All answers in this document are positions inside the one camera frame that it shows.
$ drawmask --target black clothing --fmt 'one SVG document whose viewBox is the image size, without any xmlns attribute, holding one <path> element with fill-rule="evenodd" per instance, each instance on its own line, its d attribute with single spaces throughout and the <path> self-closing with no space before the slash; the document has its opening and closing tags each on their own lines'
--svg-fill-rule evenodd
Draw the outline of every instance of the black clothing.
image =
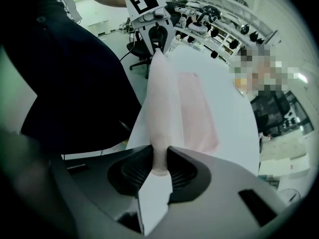
<svg viewBox="0 0 319 239">
<path fill-rule="evenodd" d="M 7 28 L 3 42 L 38 95 L 21 132 L 61 154 L 102 150 L 127 139 L 121 122 L 133 128 L 141 105 L 119 59 L 73 22 L 62 3 L 31 4 L 30 16 L 22 16 L 22 38 Z"/>
</svg>

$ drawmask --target white floor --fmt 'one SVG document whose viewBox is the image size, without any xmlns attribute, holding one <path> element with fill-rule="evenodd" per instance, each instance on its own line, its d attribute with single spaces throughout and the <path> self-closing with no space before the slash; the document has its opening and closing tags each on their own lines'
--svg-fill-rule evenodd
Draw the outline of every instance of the white floor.
<svg viewBox="0 0 319 239">
<path fill-rule="evenodd" d="M 125 54 L 127 54 L 128 49 L 126 45 L 129 43 L 128 34 L 126 33 L 122 34 L 121 31 L 114 31 L 107 35 L 101 35 L 99 36 L 99 38 L 117 55 L 119 59 L 121 59 Z M 148 85 L 148 81 L 147 79 L 145 79 L 147 67 L 146 65 L 141 65 L 141 66 L 137 66 L 133 68 L 132 71 L 130 71 L 129 69 L 131 65 L 138 62 L 139 62 L 138 57 L 134 56 L 133 54 L 129 54 L 122 60 L 122 65 L 133 87 L 133 90 L 142 105 L 146 97 L 146 90 Z M 109 148 L 103 151 L 93 151 L 93 152 L 66 155 L 65 159 L 94 157 L 94 156 L 106 155 L 106 154 L 122 151 L 125 149 L 126 149 L 126 145 L 123 143 L 120 143 L 112 148 Z"/>
</svg>

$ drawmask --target wall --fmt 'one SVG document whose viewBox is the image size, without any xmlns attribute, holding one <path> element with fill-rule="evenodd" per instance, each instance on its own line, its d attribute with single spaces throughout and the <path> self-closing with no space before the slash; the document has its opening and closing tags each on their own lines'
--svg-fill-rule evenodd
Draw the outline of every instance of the wall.
<svg viewBox="0 0 319 239">
<path fill-rule="evenodd" d="M 290 174 L 298 174 L 310 168 L 309 155 L 299 158 L 284 158 L 280 160 L 266 160 L 260 164 L 258 175 L 272 175 L 281 177 Z"/>
<path fill-rule="evenodd" d="M 20 132 L 36 99 L 35 92 L 24 81 L 0 47 L 0 127 Z"/>
<path fill-rule="evenodd" d="M 106 6 L 94 0 L 78 0 L 75 4 L 83 18 L 80 25 L 84 28 L 108 20 L 110 30 L 119 29 L 120 24 L 126 22 L 129 16 L 127 8 Z"/>
</svg>

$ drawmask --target pink cloth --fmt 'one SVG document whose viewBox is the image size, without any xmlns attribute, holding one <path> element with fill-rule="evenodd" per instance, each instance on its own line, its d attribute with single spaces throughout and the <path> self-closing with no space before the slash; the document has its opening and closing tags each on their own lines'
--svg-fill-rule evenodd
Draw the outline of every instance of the pink cloth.
<svg viewBox="0 0 319 239">
<path fill-rule="evenodd" d="M 175 142 L 191 150 L 212 154 L 218 138 L 211 112 L 194 73 L 176 76 L 172 65 L 157 50 L 150 66 L 146 98 L 146 125 L 154 148 L 153 170 L 166 175 L 166 150 Z"/>
</svg>

